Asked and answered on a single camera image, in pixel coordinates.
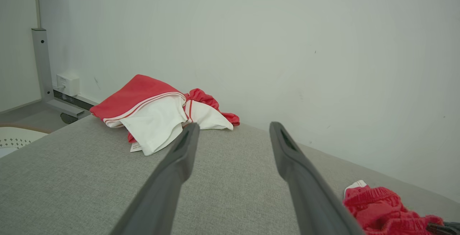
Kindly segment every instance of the gray floor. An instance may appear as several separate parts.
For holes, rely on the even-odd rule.
[[[0,114],[0,123],[35,127],[54,132],[67,124],[61,119],[61,112],[37,102],[10,112]]]

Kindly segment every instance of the white panel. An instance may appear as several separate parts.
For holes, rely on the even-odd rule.
[[[135,74],[460,201],[460,0],[40,0],[53,74]]]
[[[31,28],[35,0],[0,0],[0,112],[39,100]]]

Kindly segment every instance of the bed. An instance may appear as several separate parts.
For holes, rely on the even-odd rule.
[[[128,132],[88,116],[0,158],[0,234],[108,234],[169,147],[130,153]],[[460,204],[299,144],[338,198],[363,179],[420,215],[460,221]],[[200,132],[172,234],[299,234],[269,134],[241,124]]]

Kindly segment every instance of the white care label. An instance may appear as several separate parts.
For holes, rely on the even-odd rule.
[[[131,143],[131,150],[129,152],[138,152],[142,151],[142,147],[139,145],[139,142]]]

